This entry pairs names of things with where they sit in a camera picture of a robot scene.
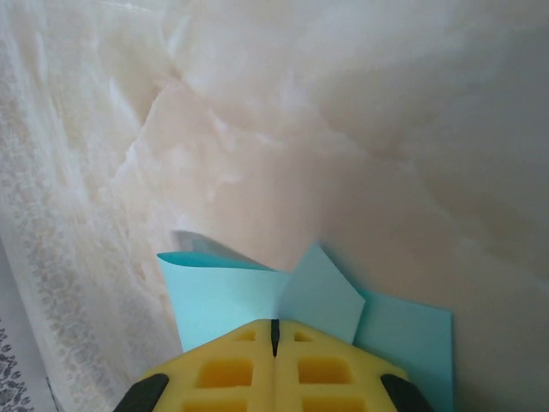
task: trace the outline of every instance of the black pattern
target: black pattern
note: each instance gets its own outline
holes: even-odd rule
[[[34,412],[30,406],[30,397],[25,396],[27,387],[17,370],[17,360],[11,354],[8,344],[8,334],[0,328],[0,410],[2,412]]]

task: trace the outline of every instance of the yellow robot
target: yellow robot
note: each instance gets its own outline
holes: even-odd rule
[[[432,412],[407,374],[293,321],[246,324],[147,372],[114,412]]]

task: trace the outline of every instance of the beige stone surface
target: beige stone surface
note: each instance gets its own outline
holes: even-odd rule
[[[0,234],[54,390],[180,350],[155,253],[203,233],[455,313],[461,410],[545,410],[546,0],[0,4]]]

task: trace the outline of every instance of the yellow plastic part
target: yellow plastic part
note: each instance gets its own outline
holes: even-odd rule
[[[380,377],[406,373],[309,326],[257,320],[146,373],[170,382],[154,412],[396,412]]]

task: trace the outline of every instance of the black rubber piece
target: black rubber piece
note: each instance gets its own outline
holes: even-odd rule
[[[281,322],[278,319],[271,319],[271,345],[273,346],[273,356],[278,354],[278,342],[281,339]]]
[[[170,379],[157,373],[133,384],[113,412],[153,412]]]
[[[398,412],[434,412],[416,385],[395,375],[381,377],[383,386]]]

